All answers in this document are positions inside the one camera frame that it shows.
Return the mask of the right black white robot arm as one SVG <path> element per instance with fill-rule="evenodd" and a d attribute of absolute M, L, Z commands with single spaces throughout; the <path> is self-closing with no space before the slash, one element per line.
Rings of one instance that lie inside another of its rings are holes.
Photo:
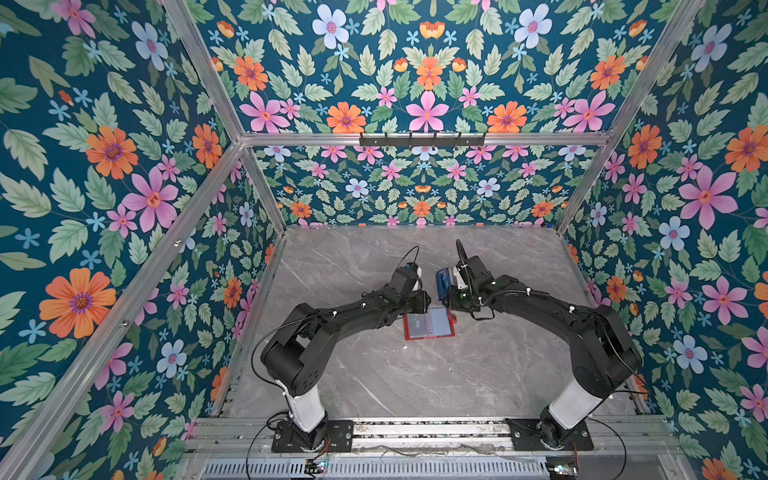
<path fill-rule="evenodd" d="M 495 276 L 479 257 L 462 257 L 436 274 L 438 298 L 449 310 L 476 321 L 481 312 L 527 320 L 566 342 L 571 379 L 542 411 L 535 436 L 548 449 L 559 449 L 578 426 L 642 364 L 641 355 L 619 314 L 609 306 L 566 302 L 509 276 Z"/>

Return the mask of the red card holder wallet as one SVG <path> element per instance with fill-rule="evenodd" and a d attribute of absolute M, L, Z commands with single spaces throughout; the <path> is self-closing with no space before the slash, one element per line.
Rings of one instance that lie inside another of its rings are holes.
<path fill-rule="evenodd" d="M 455 315 L 445 307 L 430 308 L 424 314 L 404 317 L 404 334 L 408 341 L 450 338 L 455 336 Z"/>

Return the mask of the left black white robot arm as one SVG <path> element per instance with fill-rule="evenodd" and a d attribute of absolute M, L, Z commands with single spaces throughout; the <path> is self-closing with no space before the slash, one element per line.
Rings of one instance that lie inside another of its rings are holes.
<path fill-rule="evenodd" d="M 297 305 L 261 351 L 260 361 L 288 405 L 288 435 L 306 451 L 318 449 L 328 415 L 317 384 L 337 344 L 355 334 L 391 326 L 408 314 L 424 314 L 431 299 L 421 269 L 409 262 L 381 288 L 351 303 L 329 308 Z"/>

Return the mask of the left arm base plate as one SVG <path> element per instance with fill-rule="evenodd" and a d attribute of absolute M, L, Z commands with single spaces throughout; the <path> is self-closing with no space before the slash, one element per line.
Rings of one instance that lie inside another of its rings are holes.
<path fill-rule="evenodd" d="M 272 453 L 321 453 L 352 450 L 355 424 L 351 420 L 323 420 L 311 432 L 304 432 L 292 420 L 278 422 Z"/>

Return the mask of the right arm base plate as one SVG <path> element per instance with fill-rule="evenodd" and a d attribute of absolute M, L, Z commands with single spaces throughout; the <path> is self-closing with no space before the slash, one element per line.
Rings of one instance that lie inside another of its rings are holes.
<path fill-rule="evenodd" d="M 504 418 L 515 451 L 593 451 L 585 422 L 564 430 L 554 420 Z"/>

